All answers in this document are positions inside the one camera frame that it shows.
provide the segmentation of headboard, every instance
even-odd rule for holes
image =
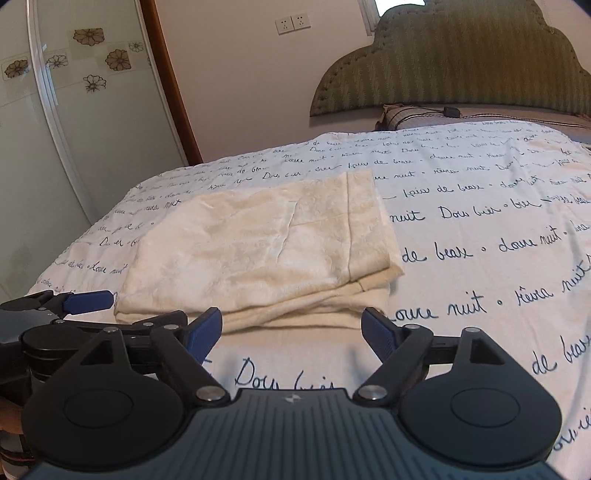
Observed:
[[[426,0],[322,77],[310,116],[392,103],[487,103],[591,115],[591,74],[534,0]]]

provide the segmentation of cream blanket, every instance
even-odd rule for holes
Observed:
[[[224,332],[254,326],[359,328],[386,311],[402,258],[371,171],[177,206],[139,240],[115,306],[132,323],[221,309]]]

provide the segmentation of brown wooden trim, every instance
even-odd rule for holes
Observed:
[[[181,92],[178,89],[177,79],[174,76],[173,64],[168,56],[162,26],[156,10],[155,0],[139,0],[144,15],[148,39],[154,54],[156,68],[160,75],[160,82],[168,102],[168,108],[172,114],[174,124],[177,128],[178,136],[183,146],[189,165],[198,165],[203,163],[199,147],[191,129],[191,123],[185,110]]]

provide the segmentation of white bed sheet with writing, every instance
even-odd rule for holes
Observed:
[[[495,121],[325,134],[176,169],[134,187],[31,291],[117,292],[141,235],[195,195],[361,168],[374,173],[404,255],[389,317],[436,335],[484,329],[561,407],[550,463],[589,480],[591,155],[553,129]],[[115,321],[112,311],[78,318]],[[352,393],[378,364],[358,330],[267,329],[222,336],[205,366],[232,393]]]

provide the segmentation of wall socket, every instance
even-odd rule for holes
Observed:
[[[291,21],[294,25],[294,30],[301,30],[302,28],[310,27],[310,19],[308,14],[292,15]]]
[[[291,21],[291,17],[284,17],[280,18],[279,20],[275,20],[275,25],[277,26],[277,33],[279,35],[294,31],[294,24]]]

